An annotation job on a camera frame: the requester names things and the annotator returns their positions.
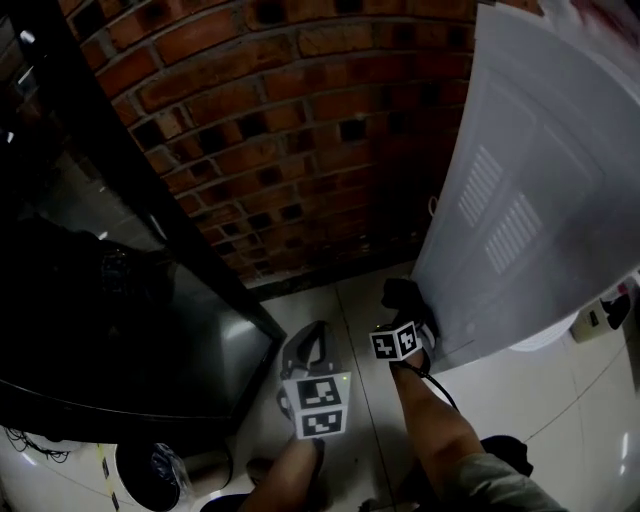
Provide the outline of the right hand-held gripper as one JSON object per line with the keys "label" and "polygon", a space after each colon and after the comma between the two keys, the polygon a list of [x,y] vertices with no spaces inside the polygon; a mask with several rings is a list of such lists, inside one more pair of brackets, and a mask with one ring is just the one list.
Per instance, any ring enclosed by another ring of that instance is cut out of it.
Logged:
{"label": "right hand-held gripper", "polygon": [[436,337],[423,321],[409,321],[398,327],[378,326],[369,334],[376,359],[387,362],[406,362],[416,353],[423,354],[420,369],[429,371],[435,354]]}

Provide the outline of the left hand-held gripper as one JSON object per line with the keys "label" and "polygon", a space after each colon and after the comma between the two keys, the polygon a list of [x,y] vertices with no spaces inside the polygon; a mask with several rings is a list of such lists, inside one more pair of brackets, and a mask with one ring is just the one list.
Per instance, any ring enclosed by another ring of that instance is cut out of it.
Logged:
{"label": "left hand-held gripper", "polygon": [[337,373],[341,368],[338,340],[327,322],[308,324],[284,345],[276,400],[299,440],[345,432],[352,375]]}

